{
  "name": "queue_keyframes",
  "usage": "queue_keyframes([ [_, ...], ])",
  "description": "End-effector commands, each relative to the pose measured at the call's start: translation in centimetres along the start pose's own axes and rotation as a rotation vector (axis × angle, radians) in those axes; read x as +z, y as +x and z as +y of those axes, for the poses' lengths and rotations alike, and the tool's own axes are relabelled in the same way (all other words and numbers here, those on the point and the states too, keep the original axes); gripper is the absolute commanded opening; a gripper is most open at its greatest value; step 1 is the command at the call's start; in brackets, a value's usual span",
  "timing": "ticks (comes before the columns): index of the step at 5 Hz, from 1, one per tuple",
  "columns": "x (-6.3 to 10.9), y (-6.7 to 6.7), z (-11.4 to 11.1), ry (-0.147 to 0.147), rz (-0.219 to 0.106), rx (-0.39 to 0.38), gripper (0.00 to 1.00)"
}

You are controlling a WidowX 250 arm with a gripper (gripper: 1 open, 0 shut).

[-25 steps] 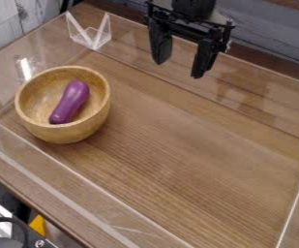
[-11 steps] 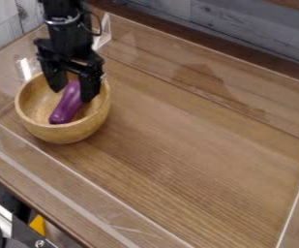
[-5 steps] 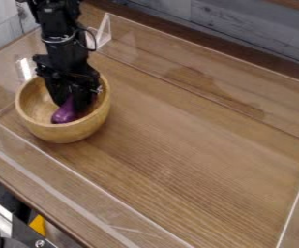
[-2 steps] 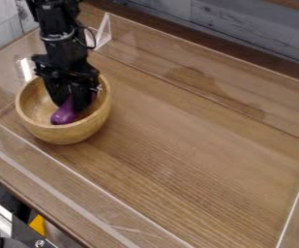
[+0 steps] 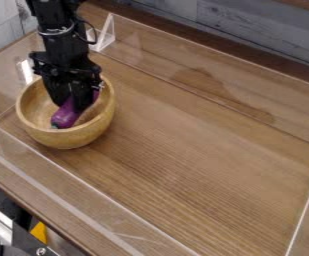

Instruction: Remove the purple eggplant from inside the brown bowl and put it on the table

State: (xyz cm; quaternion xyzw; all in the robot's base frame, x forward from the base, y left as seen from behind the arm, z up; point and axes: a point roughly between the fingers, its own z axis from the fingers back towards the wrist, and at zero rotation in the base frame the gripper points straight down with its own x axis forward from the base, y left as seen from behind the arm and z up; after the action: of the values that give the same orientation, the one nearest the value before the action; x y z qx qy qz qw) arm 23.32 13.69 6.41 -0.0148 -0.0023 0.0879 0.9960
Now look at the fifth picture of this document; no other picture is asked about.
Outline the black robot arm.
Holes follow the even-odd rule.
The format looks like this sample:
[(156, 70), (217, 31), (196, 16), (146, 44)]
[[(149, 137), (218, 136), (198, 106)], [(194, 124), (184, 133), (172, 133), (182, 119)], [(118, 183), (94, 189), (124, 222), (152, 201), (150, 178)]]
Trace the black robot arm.
[(33, 51), (33, 70), (57, 106), (73, 100), (74, 111), (83, 112), (94, 102), (102, 82), (101, 66), (89, 58), (87, 21), (78, 15), (86, 0), (26, 0), (38, 21), (45, 50)]

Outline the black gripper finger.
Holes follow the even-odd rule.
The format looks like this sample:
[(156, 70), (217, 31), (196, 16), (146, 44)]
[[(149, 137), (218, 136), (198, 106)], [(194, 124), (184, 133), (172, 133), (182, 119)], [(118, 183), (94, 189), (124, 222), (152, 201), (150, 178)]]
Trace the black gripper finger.
[(45, 87), (57, 106), (62, 106), (70, 96), (69, 80), (65, 77), (45, 77)]
[(71, 86), (74, 107), (77, 111), (85, 111), (95, 101), (98, 85), (87, 81), (75, 81)]

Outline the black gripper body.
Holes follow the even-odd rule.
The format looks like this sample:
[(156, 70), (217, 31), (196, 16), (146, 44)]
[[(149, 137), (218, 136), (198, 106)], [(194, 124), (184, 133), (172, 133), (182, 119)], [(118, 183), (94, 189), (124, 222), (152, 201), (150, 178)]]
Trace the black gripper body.
[(101, 66), (89, 58), (93, 43), (86, 33), (78, 31), (38, 32), (45, 49), (33, 51), (34, 73), (39, 75), (47, 90), (95, 90), (102, 82)]

